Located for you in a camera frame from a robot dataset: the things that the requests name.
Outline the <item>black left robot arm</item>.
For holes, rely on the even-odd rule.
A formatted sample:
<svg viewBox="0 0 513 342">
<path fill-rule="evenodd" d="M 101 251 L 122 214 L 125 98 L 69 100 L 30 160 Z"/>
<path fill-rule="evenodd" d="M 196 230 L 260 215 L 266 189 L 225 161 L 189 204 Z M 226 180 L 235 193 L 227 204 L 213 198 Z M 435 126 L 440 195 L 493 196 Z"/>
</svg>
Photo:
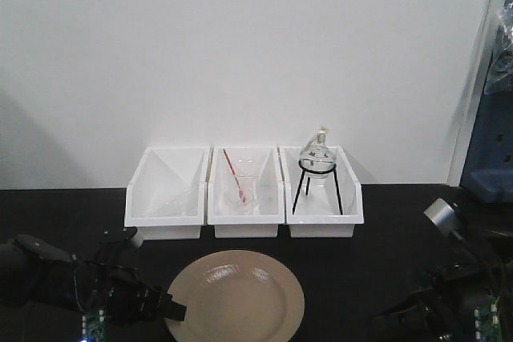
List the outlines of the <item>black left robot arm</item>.
<svg viewBox="0 0 513 342">
<path fill-rule="evenodd" d="M 2 305 L 47 304 L 120 326 L 157 317 L 183 322 L 185 305 L 161 287 L 144 283 L 134 268 L 120 264 L 121 255 L 138 246 L 136 233 L 132 228 L 104 240 L 91 259 L 32 235 L 16 235 L 1 246 Z"/>
</svg>

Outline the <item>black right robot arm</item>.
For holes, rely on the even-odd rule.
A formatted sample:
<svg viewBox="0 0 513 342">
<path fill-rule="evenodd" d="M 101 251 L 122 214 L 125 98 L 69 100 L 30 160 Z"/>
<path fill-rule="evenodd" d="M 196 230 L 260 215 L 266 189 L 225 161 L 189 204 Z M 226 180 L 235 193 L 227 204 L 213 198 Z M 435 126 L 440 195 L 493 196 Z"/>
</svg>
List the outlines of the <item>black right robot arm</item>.
<svg viewBox="0 0 513 342">
<path fill-rule="evenodd" d="M 468 261 L 414 270 L 408 296 L 370 321 L 369 341 L 510 341 L 512 262 L 453 231 Z"/>
</svg>

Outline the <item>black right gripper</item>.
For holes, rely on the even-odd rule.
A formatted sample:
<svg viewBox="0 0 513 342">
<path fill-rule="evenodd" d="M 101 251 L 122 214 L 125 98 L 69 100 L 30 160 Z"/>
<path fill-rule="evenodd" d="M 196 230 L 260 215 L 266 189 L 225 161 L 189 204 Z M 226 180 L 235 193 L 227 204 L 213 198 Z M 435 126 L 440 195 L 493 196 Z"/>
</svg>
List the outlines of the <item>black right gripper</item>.
<svg viewBox="0 0 513 342">
<path fill-rule="evenodd" d="M 416 271 L 410 294 L 370 321 L 372 341 L 474 341 L 478 269 Z"/>
</svg>

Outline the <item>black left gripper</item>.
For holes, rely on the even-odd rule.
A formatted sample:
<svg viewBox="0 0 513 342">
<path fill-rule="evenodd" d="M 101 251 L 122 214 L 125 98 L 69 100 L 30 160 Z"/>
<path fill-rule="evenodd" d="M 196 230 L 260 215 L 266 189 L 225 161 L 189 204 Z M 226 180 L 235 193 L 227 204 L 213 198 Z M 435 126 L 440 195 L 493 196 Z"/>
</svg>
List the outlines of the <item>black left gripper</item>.
<svg viewBox="0 0 513 342">
<path fill-rule="evenodd" d="M 153 321 L 158 315 L 183 322 L 187 306 L 173 296 L 150 286 L 138 278 L 133 268 L 97 266 L 94 309 L 103 311 L 107 321 L 115 325 L 131 325 Z"/>
</svg>

